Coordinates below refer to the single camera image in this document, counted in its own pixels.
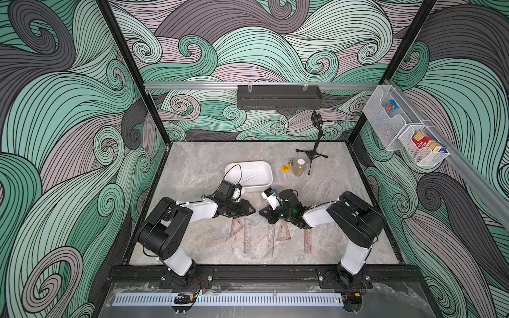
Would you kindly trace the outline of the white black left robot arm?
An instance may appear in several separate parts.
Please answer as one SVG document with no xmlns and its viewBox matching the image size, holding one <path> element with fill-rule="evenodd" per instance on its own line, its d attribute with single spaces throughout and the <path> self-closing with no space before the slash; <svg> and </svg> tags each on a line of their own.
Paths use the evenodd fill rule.
<svg viewBox="0 0 509 318">
<path fill-rule="evenodd" d="M 189 224 L 219 216 L 237 219 L 254 212 L 255 208 L 247 200 L 217 201 L 204 197 L 197 201 L 178 203 L 164 197 L 143 221 L 136 239 L 173 273 L 185 277 L 194 263 L 180 247 Z"/>
</svg>

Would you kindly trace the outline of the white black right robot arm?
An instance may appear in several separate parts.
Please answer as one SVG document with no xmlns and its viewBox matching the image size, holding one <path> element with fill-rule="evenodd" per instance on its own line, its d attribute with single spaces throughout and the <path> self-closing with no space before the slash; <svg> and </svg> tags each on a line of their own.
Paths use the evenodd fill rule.
<svg viewBox="0 0 509 318">
<path fill-rule="evenodd" d="M 270 224 L 283 220 L 304 230 L 329 223 L 338 225 L 348 238 L 347 247 L 337 269 L 321 276 L 324 280 L 330 277 L 333 288 L 338 290 L 363 284 L 363 268 L 385 226 L 380 212 L 352 192 L 343 192 L 334 201 L 311 207 L 303 206 L 292 189 L 276 193 L 267 188 L 261 196 L 269 205 L 258 214 Z"/>
</svg>

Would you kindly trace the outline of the clear straight ruler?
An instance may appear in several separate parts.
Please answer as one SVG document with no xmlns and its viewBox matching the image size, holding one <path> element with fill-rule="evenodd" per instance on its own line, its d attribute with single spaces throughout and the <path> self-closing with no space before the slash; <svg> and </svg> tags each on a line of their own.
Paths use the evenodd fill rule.
<svg viewBox="0 0 509 318">
<path fill-rule="evenodd" d="M 264 175 L 264 174 L 265 174 L 265 171 L 261 170 L 259 172 L 256 172 L 256 173 L 250 175 L 250 176 L 247 176 L 246 178 L 241 179 L 241 181 L 239 183 L 247 182 L 249 180 L 252 180 L 252 179 L 257 178 L 258 176 L 261 176 L 261 175 Z"/>
</svg>

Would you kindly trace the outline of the clear stencil ruler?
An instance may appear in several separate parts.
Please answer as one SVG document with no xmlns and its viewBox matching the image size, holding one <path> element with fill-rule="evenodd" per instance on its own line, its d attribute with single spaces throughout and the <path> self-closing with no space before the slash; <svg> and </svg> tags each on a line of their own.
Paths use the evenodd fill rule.
<svg viewBox="0 0 509 318">
<path fill-rule="evenodd" d="M 275 224 L 269 224 L 267 231 L 266 256 L 273 257 L 275 241 Z"/>
</svg>

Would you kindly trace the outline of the clear protractor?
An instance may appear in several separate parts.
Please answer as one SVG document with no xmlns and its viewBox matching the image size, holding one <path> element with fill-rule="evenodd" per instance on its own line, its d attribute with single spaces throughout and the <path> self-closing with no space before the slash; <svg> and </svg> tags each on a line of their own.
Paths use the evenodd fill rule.
<svg viewBox="0 0 509 318">
<path fill-rule="evenodd" d="M 249 216 L 250 224 L 251 224 L 251 235 L 263 235 L 262 232 L 266 230 L 268 225 L 267 220 L 260 216 L 258 213 L 254 213 Z"/>
</svg>

